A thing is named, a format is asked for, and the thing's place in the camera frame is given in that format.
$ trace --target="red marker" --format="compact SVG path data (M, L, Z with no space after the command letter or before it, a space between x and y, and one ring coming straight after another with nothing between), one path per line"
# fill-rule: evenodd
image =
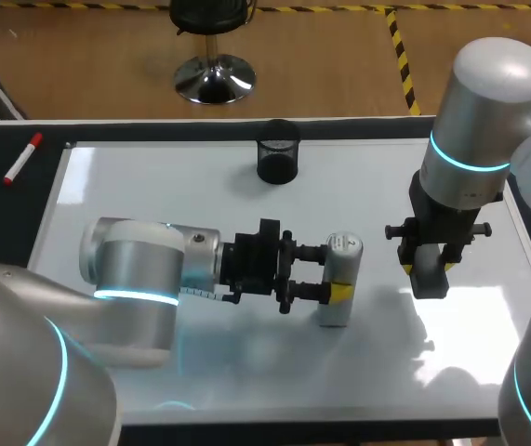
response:
M27 146L25 146L25 150L23 150L20 157L13 164L13 167L8 169L8 172L5 175L5 179L3 179L3 184L5 184L6 186L10 186L13 183L13 180L15 179L17 174L20 172L21 168L25 166L25 163L27 163L27 160L29 160L30 156L32 156L33 151L35 151L37 147L40 145L40 142L42 142L42 134L36 133L35 135L33 135L32 140Z

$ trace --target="whiteboard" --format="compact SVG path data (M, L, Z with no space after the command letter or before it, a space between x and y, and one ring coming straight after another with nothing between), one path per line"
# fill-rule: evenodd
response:
M284 186L258 178L254 142L79 142L64 152L29 268L92 293L77 251L101 216L219 229L228 242L263 217L299 243L349 230L365 253L348 328L318 327L313 302L282 315L273 297L184 297L169 362L111 370L124 423L496 418L531 315L531 245L505 190L478 219L493 236L449 270L447 298L413 299L384 227L412 215L407 191L427 142L303 141L299 175ZM297 262L293 278L321 274Z

